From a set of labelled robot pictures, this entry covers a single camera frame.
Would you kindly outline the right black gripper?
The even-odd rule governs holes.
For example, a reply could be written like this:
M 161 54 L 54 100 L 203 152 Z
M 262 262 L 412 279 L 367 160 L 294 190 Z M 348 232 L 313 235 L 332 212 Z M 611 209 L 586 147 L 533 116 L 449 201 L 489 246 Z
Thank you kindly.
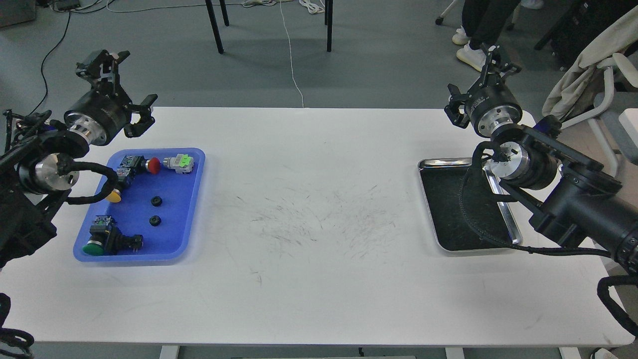
M 499 45 L 488 47 L 481 44 L 481 50 L 486 59 L 478 86 L 461 93 L 458 86 L 448 84 L 450 97 L 445 114 L 454 126 L 466 129 L 470 122 L 479 136 L 490 138 L 498 127 L 517 124 L 522 119 L 522 109 L 506 85 L 506 80 L 520 73 L 522 66 L 515 63 Z M 463 105 L 466 105 L 467 115 L 461 113 Z

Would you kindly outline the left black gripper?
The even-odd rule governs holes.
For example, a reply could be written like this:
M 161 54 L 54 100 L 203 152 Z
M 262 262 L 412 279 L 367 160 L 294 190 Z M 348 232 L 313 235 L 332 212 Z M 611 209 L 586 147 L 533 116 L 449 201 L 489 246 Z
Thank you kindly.
M 93 129 L 92 145 L 108 145 L 123 128 L 126 137 L 140 137 L 155 124 L 152 104 L 158 95 L 148 95 L 141 104 L 132 104 L 120 85 L 119 64 L 130 54 L 128 50 L 96 50 L 77 63 L 76 75 L 89 82 L 91 89 L 65 112 L 64 121 L 69 129 L 76 125 Z M 130 122 L 132 114 L 140 116 L 136 123 Z

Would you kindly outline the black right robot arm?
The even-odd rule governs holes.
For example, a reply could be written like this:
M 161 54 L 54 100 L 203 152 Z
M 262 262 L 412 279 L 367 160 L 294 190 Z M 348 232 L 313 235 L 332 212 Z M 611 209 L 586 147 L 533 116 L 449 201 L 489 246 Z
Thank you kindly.
M 506 77 L 519 73 L 499 46 L 481 46 L 486 55 L 480 77 L 466 93 L 448 85 L 450 98 L 444 108 L 456 127 L 473 130 L 484 141 L 472 155 L 472 163 L 460 188 L 460 209 L 470 229 L 500 248 L 541 255 L 599 255 L 618 263 L 626 275 L 599 280 L 597 295 L 613 318 L 636 336 L 637 324 L 610 296 L 613 286 L 637 284 L 637 209 L 616 197 L 620 181 L 604 173 L 604 166 L 558 141 L 561 121 L 549 115 L 534 127 L 520 124 L 522 109 L 506 86 Z M 499 180 L 505 194 L 493 194 L 492 202 L 519 202 L 531 211 L 529 223 L 555 248 L 522 247 L 497 239 L 478 227 L 465 204 L 471 177 L 485 166 Z

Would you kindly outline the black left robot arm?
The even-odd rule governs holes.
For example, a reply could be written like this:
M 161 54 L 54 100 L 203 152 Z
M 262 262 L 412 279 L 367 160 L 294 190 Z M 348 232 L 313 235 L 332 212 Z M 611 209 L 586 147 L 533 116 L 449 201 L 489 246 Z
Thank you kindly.
M 82 157 L 91 145 L 105 146 L 120 131 L 139 137 L 155 123 L 148 95 L 134 104 L 120 84 L 119 64 L 129 51 L 91 53 L 76 73 L 91 85 L 62 121 L 51 111 L 23 116 L 4 112 L 6 148 L 1 156 L 1 265 L 32 255 L 57 234 L 52 220 L 64 203 L 99 202 L 129 186 L 139 171 L 158 173 L 158 159 L 136 158 L 113 170 Z

